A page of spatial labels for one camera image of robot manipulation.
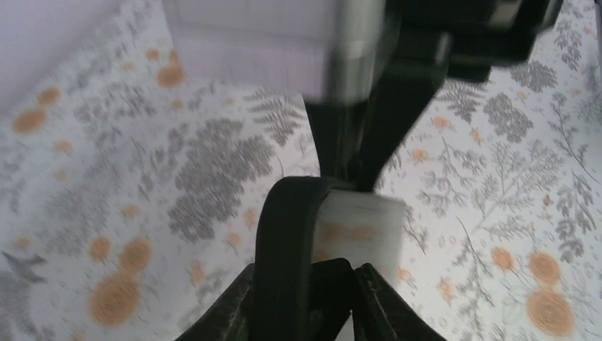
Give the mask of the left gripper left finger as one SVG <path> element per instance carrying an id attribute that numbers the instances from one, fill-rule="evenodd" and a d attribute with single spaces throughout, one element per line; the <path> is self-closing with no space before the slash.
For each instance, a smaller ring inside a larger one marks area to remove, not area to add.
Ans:
<path id="1" fill-rule="evenodd" d="M 176 341 L 247 341 L 254 265 L 249 264 Z"/>

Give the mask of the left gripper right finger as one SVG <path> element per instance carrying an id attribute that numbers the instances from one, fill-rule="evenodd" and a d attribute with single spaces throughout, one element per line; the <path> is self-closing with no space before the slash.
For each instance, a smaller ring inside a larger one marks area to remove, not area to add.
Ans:
<path id="1" fill-rule="evenodd" d="M 445 341 L 371 265 L 354 270 L 354 339 L 366 341 Z"/>

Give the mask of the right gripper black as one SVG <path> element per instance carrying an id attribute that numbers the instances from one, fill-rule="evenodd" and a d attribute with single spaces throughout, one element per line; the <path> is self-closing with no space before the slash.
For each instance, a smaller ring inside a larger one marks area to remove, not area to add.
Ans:
<path id="1" fill-rule="evenodd" d="M 368 105 L 357 190 L 373 191 L 384 166 L 446 77 L 482 83 L 525 63 L 553 28 L 562 1 L 387 1 L 393 56 Z"/>

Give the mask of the black phone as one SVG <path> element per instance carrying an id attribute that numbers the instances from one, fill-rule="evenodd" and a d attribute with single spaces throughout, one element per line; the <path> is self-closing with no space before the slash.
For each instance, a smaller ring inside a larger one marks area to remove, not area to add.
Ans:
<path id="1" fill-rule="evenodd" d="M 354 338 L 354 270 L 371 264 L 395 289 L 406 216 L 328 178 L 279 180 L 258 224 L 250 339 Z"/>

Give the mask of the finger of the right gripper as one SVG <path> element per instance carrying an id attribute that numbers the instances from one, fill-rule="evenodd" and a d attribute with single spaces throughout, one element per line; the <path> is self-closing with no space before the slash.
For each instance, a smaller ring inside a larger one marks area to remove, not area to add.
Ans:
<path id="1" fill-rule="evenodd" d="M 352 159 L 359 150 L 367 109 L 367 101 L 306 104 L 322 177 L 351 177 Z"/>

